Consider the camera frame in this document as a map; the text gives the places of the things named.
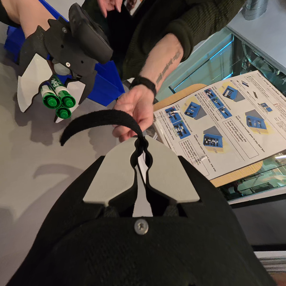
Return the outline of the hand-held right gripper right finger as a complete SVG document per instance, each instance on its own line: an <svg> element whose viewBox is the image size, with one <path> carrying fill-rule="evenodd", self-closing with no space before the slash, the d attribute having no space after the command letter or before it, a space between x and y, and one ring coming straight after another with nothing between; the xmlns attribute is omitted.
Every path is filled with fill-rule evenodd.
<svg viewBox="0 0 286 286"><path fill-rule="evenodd" d="M163 216L167 207L200 200L179 157L170 148L145 136L146 198L153 216Z"/></svg>

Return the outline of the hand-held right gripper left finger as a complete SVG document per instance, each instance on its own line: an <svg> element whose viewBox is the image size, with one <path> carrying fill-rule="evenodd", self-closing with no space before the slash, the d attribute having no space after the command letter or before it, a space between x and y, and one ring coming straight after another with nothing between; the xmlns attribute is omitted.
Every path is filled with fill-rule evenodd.
<svg viewBox="0 0 286 286"><path fill-rule="evenodd" d="M119 214L132 216L138 196L139 144L139 138L130 138L106 154L83 198L85 203L112 206Z"/></svg>

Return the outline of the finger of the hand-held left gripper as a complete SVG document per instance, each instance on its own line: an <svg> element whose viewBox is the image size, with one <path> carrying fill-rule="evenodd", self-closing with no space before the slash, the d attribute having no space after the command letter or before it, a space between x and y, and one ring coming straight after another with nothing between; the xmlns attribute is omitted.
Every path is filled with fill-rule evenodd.
<svg viewBox="0 0 286 286"><path fill-rule="evenodd" d="M81 97L83 95L84 89L85 89L85 84L79 82L79 81L70 81L67 83L67 85L64 85L70 94L75 98L76 100L76 105L72 108L70 108L71 114L77 109L77 107L80 104ZM64 119L60 119L57 116L55 117L54 122L59 123Z"/></svg>
<svg viewBox="0 0 286 286"><path fill-rule="evenodd" d="M23 75L18 76L17 102L21 112L26 112L31 106L33 98L39 93L41 85L48 81L52 74L47 60L36 53Z"/></svg>

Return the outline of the blue plastic bin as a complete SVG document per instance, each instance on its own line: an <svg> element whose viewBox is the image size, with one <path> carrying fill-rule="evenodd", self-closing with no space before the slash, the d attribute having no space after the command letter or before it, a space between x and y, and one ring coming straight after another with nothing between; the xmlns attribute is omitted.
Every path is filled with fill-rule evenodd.
<svg viewBox="0 0 286 286"><path fill-rule="evenodd" d="M55 18L57 12L53 10L51 14ZM19 65L19 53L26 38L24 36L21 26L19 24L13 23L8 18L8 15L5 9L3 8L2 4L1 4L1 22L9 25L9 28L13 27L12 30L16 32L16 35L12 36L12 34L10 33L10 29L8 29L8 39L6 40L5 47L8 48L8 51L11 51L13 53L15 61ZM50 57L48 59L48 64L52 69L53 72L52 76L54 75L59 76L61 80L64 80L63 82L64 85L66 85L65 83L67 80L72 79L72 74L69 71L69 69L64 67L62 64L58 63L56 60ZM124 93L123 84L121 83L119 74L116 70L116 66L114 62L111 60L109 60L105 64L96 63L95 71L97 72L97 74L95 77L94 87L91 93L87 96L87 98L97 102L100 105L108 106L112 101L114 101L121 94Z"/></svg>

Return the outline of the another person's forearm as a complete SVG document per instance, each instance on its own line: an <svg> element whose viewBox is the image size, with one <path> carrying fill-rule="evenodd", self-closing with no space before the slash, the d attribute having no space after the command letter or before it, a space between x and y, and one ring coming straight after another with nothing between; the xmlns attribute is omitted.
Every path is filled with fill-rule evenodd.
<svg viewBox="0 0 286 286"><path fill-rule="evenodd" d="M152 48L139 75L150 80L158 92L164 80L179 66L183 55L180 41L169 33Z"/></svg>

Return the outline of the person's left forearm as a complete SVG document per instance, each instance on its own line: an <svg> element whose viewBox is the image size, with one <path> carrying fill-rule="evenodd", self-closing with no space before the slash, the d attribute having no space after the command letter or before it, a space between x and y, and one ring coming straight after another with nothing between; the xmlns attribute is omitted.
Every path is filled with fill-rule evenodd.
<svg viewBox="0 0 286 286"><path fill-rule="evenodd" d="M40 26L45 31L50 28L48 20L55 18L38 0L2 0L8 18L15 24L19 24L25 38L34 34Z"/></svg>

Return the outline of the wooden display board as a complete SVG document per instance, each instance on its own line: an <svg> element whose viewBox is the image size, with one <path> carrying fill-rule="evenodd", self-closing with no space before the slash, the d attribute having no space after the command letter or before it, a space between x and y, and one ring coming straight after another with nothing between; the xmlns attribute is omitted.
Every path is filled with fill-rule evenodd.
<svg viewBox="0 0 286 286"><path fill-rule="evenodd" d="M193 84L193 85L190 85L189 87L173 94L173 95L170 95L169 97L155 103L153 105L153 111L157 111L159 109L162 109L172 103L175 103L183 98L185 98L186 96L202 89L202 88L205 88L207 85L205 84ZM220 177L217 177L217 178L214 178L213 180L210 180L210 182L215 186L215 187L220 187L222 185L225 185L225 184L228 184L228 183L231 183L233 181L237 181L237 180L240 180L240 179L243 179L244 177L247 177L247 176L251 176L253 175L254 173L256 173L257 171L259 171L261 169L263 165L263 161L259 161L259 162L256 162L252 165L249 165L249 166L245 166L239 170L235 170L233 172L230 172L230 173L227 173L223 176L220 176Z"/></svg>

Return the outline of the printed instruction sheet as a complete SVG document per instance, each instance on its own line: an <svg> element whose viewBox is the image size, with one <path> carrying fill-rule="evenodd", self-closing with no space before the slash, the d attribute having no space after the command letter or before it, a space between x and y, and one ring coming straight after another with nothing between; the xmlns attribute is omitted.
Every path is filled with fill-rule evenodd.
<svg viewBox="0 0 286 286"><path fill-rule="evenodd" d="M213 180L286 148L285 96L258 70L154 111L164 143Z"/></svg>

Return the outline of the metal duct pipe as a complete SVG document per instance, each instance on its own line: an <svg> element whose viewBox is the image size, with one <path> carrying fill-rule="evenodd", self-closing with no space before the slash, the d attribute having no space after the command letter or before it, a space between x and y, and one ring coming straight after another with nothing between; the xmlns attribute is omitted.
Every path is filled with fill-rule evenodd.
<svg viewBox="0 0 286 286"><path fill-rule="evenodd" d="M251 21L259 18L266 12L268 2L268 0L247 0L241 10L244 19Z"/></svg>

